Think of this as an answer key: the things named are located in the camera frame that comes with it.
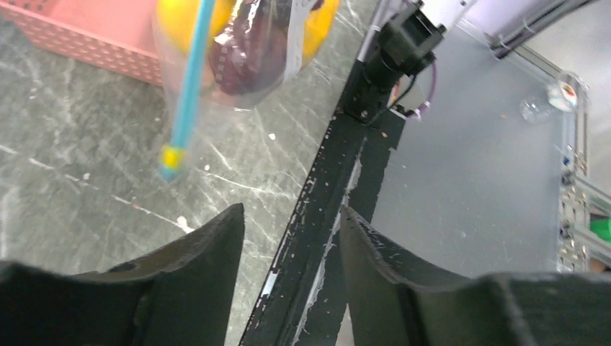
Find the clear zip top bag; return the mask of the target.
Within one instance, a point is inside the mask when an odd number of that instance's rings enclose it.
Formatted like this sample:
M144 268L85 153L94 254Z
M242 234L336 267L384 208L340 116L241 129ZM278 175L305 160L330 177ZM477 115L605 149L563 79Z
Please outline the clear zip top bag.
M318 54L338 1L158 1L153 32L173 117L160 173L175 178L192 137L211 136Z

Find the yellow mango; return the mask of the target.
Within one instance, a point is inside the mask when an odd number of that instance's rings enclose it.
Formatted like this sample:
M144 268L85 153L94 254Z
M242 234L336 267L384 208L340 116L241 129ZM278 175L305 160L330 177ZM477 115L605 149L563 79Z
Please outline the yellow mango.
M302 67L307 66L317 55L329 35L340 0L317 1L304 24Z

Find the dark red round fruit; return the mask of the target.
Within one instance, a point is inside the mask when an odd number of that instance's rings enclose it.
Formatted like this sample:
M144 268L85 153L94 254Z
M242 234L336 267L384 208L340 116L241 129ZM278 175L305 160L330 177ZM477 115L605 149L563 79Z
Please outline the dark red round fruit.
M218 88L236 96L275 84L285 71L290 6L276 1L238 1L228 24L208 50Z

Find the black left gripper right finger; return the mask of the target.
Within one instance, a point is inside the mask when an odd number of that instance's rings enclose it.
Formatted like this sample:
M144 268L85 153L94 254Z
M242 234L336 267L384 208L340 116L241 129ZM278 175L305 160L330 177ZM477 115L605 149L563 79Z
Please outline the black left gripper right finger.
M608 345L610 276L499 272L466 278L341 209L356 345Z

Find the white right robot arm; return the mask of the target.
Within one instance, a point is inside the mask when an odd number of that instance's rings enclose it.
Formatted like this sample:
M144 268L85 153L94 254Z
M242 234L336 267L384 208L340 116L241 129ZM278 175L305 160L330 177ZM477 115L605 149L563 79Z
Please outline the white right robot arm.
M435 60L434 49L475 1L380 1L357 54L356 90L390 90Z

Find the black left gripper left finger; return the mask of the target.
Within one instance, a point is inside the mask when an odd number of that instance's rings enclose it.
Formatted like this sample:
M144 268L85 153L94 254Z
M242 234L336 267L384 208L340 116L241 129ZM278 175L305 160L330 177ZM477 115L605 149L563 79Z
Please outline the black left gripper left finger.
M106 272L1 262L3 345L222 345L244 242L244 207Z

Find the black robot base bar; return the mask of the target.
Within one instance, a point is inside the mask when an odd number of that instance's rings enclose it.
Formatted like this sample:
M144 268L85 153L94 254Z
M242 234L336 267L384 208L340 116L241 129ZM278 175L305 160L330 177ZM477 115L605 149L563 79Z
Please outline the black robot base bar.
M340 208L373 217L403 121L373 127L348 104L362 71L356 61L305 179L285 234L246 324L242 345L334 345L346 312Z

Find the pink plastic basket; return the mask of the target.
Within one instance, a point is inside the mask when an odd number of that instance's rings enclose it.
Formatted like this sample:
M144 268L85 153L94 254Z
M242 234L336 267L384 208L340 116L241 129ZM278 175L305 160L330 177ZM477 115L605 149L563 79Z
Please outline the pink plastic basket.
M2 1L1 14L43 50L161 85L152 0Z

